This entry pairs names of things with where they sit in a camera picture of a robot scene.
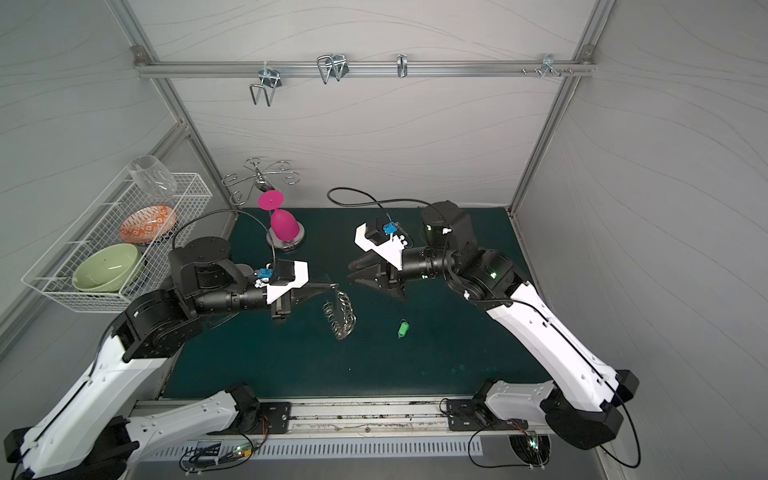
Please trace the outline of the green key tag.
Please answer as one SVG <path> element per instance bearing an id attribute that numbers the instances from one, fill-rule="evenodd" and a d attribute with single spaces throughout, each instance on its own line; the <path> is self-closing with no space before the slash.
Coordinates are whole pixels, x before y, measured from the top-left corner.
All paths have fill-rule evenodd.
<path id="1" fill-rule="evenodd" d="M 404 338 L 407 335 L 409 328 L 409 323 L 407 321 L 402 321 L 399 325 L 397 336 L 399 338 Z"/>

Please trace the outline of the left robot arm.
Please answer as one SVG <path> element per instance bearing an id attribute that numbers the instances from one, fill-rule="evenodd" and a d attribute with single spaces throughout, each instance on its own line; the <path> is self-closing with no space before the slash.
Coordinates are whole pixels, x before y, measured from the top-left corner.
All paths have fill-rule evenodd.
<path id="1" fill-rule="evenodd" d="M 157 417 L 125 417 L 120 410 L 205 331 L 207 318 L 267 310 L 284 321 L 292 306 L 334 284 L 311 282 L 303 261 L 275 260 L 266 277 L 245 274 L 220 237 L 175 247 L 169 262 L 162 288 L 136 298 L 114 319 L 91 365 L 51 412 L 6 436 L 13 478 L 121 479 L 144 455 L 188 437 L 267 427 L 260 401 L 244 383 Z"/>

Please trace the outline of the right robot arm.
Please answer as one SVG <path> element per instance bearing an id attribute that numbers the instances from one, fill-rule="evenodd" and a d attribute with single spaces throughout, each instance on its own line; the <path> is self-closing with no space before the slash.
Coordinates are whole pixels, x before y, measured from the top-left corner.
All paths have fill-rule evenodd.
<path id="1" fill-rule="evenodd" d="M 349 280 L 402 299 L 407 283 L 443 278 L 539 362 L 550 376 L 546 382 L 483 384 L 472 398 L 480 425 L 545 424 L 582 450 L 614 440 L 629 418 L 626 404 L 634 398 L 638 378 L 594 355 L 507 255 L 481 247 L 466 211 L 438 202 L 423 208 L 421 221 L 426 241 L 421 247 L 396 222 L 376 218 L 359 225 L 354 241 L 363 254 L 350 263 Z"/>

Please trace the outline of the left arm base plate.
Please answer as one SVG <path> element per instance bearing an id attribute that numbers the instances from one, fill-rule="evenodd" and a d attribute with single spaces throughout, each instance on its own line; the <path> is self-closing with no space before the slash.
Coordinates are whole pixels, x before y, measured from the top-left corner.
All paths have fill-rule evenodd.
<path id="1" fill-rule="evenodd" d="M 233 422 L 209 435 L 281 435 L 289 430 L 292 404 L 290 402 L 262 402 L 258 408 L 248 407 L 238 412 Z"/>

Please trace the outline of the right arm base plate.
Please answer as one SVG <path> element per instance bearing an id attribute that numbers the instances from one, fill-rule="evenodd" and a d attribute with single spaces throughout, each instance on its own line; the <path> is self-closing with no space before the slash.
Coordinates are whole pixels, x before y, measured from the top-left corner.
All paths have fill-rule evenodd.
<path id="1" fill-rule="evenodd" d="M 522 432 L 529 423 L 521 419 L 500 420 L 489 410 L 478 410 L 471 400 L 443 398 L 438 406 L 452 432 L 513 431 Z"/>

